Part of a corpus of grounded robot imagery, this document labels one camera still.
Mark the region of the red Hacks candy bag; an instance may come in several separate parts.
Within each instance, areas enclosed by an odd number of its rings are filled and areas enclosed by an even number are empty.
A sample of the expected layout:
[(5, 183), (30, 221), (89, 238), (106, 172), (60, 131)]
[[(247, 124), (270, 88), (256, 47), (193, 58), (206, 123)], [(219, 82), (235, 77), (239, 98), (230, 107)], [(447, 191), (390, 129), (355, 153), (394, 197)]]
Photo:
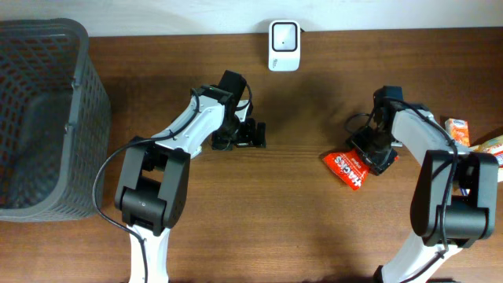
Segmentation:
[(364, 163), (355, 149), (325, 154), (321, 161), (352, 190), (359, 190), (369, 175), (378, 176), (377, 168)]

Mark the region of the orange tissue pack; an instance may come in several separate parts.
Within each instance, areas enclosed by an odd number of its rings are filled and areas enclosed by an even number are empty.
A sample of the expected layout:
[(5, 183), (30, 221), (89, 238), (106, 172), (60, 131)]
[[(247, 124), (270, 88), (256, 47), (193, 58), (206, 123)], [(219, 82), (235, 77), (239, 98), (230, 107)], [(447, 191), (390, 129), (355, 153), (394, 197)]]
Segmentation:
[(449, 118), (445, 122), (448, 134), (461, 145), (470, 146), (468, 122), (462, 119)]

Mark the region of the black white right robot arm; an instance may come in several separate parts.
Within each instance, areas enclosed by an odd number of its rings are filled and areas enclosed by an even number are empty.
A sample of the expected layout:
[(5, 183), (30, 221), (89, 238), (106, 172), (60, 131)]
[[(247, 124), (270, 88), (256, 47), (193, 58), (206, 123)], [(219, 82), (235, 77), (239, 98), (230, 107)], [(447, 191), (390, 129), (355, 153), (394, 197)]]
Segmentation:
[(347, 144), (380, 175), (398, 155), (393, 142), (402, 143), (421, 169), (409, 211), (412, 231), (373, 280), (426, 282), (445, 261), (494, 232), (498, 162), (455, 141), (427, 107), (406, 102), (401, 87), (383, 86)]

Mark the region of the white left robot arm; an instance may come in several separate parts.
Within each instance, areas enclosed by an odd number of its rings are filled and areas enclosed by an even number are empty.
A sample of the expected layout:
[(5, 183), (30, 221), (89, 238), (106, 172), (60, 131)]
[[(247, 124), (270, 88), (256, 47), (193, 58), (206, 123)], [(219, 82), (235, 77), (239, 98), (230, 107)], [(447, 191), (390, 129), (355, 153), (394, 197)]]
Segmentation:
[(170, 231), (185, 207), (190, 163), (206, 140), (217, 151), (266, 147), (266, 125), (250, 117), (252, 100), (242, 97), (250, 90), (241, 74), (227, 70), (218, 84), (192, 89), (167, 128), (126, 146), (114, 205), (130, 235), (130, 281), (169, 280)]

